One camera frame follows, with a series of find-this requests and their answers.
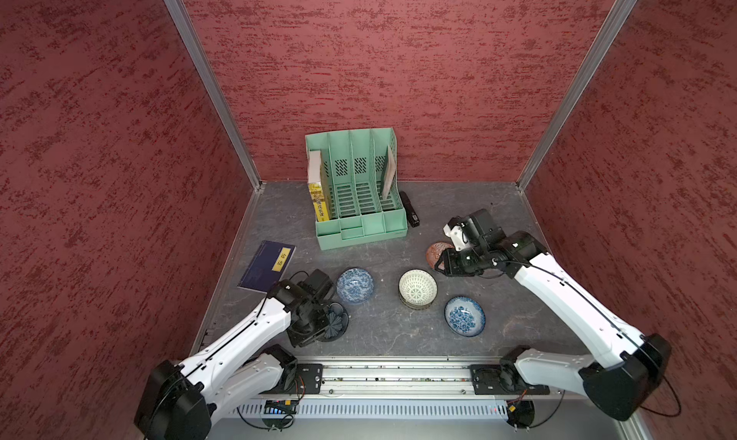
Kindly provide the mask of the green plastic file organizer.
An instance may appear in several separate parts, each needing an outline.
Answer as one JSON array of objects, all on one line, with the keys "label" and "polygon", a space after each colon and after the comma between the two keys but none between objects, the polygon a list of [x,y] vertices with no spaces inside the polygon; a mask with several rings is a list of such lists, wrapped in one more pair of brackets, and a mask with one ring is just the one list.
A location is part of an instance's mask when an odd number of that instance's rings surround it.
[{"label": "green plastic file organizer", "polygon": [[330,186],[331,219],[315,222],[322,250],[403,238],[408,221],[397,183],[381,198],[388,146],[397,159],[397,137],[391,127],[309,134],[307,153],[320,150]]}]

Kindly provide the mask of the dark blue notebook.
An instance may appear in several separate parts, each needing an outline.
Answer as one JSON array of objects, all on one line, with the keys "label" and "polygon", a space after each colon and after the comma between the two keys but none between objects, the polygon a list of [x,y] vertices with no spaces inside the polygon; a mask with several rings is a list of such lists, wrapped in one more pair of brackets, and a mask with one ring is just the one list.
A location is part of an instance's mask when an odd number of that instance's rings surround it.
[{"label": "dark blue notebook", "polygon": [[296,247],[283,242],[263,241],[238,283],[249,292],[267,293],[278,283],[288,267]]}]

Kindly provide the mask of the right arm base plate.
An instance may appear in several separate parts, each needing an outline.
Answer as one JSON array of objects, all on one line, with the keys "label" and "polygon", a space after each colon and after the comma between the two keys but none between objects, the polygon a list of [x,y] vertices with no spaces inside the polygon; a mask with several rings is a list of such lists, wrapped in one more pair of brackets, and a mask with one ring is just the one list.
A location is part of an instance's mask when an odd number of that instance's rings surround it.
[{"label": "right arm base plate", "polygon": [[519,397],[549,395],[548,386],[527,384],[512,366],[500,364],[474,364],[470,368],[471,382],[476,395],[500,395]]}]

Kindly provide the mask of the orange diamond pattern bowl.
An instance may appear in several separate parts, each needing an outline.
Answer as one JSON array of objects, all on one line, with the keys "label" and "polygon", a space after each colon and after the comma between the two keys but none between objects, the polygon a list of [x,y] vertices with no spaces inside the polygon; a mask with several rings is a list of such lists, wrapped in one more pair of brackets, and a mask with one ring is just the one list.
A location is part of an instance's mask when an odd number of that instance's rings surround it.
[{"label": "orange diamond pattern bowl", "polygon": [[435,265],[441,258],[441,254],[443,254],[443,252],[448,248],[451,250],[455,249],[453,244],[449,244],[449,242],[435,242],[435,244],[431,244],[431,246],[428,247],[425,253],[425,258],[430,269],[435,269]]}]

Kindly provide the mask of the thin pink booklet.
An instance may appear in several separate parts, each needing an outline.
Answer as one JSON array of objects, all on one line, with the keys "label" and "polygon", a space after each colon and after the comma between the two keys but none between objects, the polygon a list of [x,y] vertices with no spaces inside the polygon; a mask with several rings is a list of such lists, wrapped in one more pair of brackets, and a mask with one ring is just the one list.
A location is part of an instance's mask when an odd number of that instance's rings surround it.
[{"label": "thin pink booklet", "polygon": [[396,174],[397,174],[397,160],[395,159],[395,151],[393,150],[392,146],[388,146],[387,162],[386,162],[386,167],[384,171],[382,192],[381,192],[381,198],[383,200],[386,200],[389,198],[391,194],[391,189],[393,187],[393,181],[395,180]]}]

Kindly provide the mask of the green triangle pattern bowl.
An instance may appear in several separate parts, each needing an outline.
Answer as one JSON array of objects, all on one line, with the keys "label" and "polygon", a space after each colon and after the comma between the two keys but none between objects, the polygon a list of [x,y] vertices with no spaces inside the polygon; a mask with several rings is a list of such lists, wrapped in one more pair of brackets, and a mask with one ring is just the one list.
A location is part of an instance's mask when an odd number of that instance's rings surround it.
[{"label": "green triangle pattern bowl", "polygon": [[438,295],[438,286],[434,277],[427,271],[411,269],[400,277],[398,292],[400,298],[406,302],[434,302]]}]

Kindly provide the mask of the blue floral bowl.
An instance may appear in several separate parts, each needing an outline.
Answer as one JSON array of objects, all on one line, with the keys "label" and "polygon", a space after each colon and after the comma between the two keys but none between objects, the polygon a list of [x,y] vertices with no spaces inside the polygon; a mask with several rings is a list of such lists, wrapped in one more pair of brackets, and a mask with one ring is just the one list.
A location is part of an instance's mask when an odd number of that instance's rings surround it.
[{"label": "blue floral bowl", "polygon": [[445,322],[457,335],[474,338],[483,333],[486,326],[486,314],[474,299],[467,296],[456,296],[445,305]]},{"label": "blue floral bowl", "polygon": [[344,303],[358,305],[372,299],[375,286],[366,269],[347,269],[337,281],[337,294]]}]

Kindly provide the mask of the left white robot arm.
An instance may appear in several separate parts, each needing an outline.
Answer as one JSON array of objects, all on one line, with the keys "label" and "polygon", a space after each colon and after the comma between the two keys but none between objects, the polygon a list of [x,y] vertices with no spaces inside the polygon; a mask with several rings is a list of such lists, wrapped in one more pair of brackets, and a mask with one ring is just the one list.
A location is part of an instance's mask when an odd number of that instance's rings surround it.
[{"label": "left white robot arm", "polygon": [[297,283],[274,284],[246,318],[213,344],[151,371],[134,416],[136,428],[147,439],[205,439],[215,424],[257,395],[305,394],[297,358],[269,342],[286,334],[292,346],[304,347],[343,336],[349,316],[333,301],[334,292],[320,269]]}]

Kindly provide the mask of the yellow white book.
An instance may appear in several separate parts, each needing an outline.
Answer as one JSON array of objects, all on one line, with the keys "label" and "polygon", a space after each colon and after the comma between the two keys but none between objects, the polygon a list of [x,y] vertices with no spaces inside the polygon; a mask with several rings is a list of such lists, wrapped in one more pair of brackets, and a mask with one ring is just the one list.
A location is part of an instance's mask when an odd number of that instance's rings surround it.
[{"label": "yellow white book", "polygon": [[308,190],[315,210],[316,221],[325,222],[331,219],[330,186],[326,164],[320,150],[311,150],[308,154]]}]

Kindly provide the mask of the dark flower pattern bowl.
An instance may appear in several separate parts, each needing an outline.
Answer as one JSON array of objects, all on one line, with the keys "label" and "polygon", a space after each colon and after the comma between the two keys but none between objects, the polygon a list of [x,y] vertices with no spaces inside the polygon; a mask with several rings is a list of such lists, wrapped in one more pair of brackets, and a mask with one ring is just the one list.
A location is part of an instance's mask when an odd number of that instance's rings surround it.
[{"label": "dark flower pattern bowl", "polygon": [[349,314],[338,302],[327,308],[328,326],[322,335],[322,342],[332,342],[341,338],[349,328]]}]

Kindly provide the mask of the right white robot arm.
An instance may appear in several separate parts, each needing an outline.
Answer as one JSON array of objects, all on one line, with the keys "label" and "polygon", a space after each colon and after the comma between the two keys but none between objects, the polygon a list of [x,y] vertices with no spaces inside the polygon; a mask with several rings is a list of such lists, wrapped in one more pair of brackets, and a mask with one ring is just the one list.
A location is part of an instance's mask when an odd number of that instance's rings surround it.
[{"label": "right white robot arm", "polygon": [[519,346],[500,361],[500,378],[512,390],[552,386],[585,395],[609,417],[626,421],[660,386],[671,356],[669,342],[644,336],[579,285],[532,235],[495,231],[474,236],[443,229],[454,244],[439,258],[448,277],[496,269],[533,292],[585,344],[581,356]]}]

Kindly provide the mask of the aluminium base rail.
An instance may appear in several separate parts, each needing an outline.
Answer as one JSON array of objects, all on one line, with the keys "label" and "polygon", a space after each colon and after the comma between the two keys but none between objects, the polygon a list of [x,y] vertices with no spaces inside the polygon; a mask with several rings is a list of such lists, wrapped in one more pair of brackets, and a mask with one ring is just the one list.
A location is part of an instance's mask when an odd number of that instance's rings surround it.
[{"label": "aluminium base rail", "polygon": [[[470,366],[464,361],[433,361],[433,359],[296,359],[276,349],[266,352],[247,363],[213,389],[205,387],[193,376],[185,376],[181,365],[165,361],[151,374],[159,379],[159,396],[173,397],[190,391],[199,393],[207,405],[224,410],[226,404],[242,402],[268,395],[276,386],[282,373],[298,363],[320,363],[324,366],[322,388],[324,397],[366,399],[370,397],[409,399],[434,399],[442,397],[501,397],[514,396],[476,395],[471,382]],[[540,384],[562,389],[562,382]]]}]

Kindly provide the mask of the pink striped bowl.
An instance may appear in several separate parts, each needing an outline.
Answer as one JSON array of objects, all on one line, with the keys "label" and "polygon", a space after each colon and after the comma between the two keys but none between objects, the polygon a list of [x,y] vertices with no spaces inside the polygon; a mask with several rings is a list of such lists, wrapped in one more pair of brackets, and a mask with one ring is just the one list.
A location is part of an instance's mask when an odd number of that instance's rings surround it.
[{"label": "pink striped bowl", "polygon": [[433,304],[433,301],[430,301],[430,302],[427,302],[427,303],[412,303],[412,302],[406,302],[402,298],[400,298],[400,299],[402,300],[402,304],[405,307],[407,307],[407,308],[409,308],[409,309],[411,309],[413,311],[426,310],[426,309],[430,308],[432,306],[432,304]]}]

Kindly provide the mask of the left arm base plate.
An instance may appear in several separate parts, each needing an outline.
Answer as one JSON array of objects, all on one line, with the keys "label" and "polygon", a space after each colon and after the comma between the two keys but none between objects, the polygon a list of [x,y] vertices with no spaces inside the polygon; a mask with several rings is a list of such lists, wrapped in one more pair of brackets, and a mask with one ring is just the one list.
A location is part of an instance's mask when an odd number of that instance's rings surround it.
[{"label": "left arm base plate", "polygon": [[319,394],[324,366],[320,363],[298,363],[283,371],[280,380],[267,394],[293,396]]}]

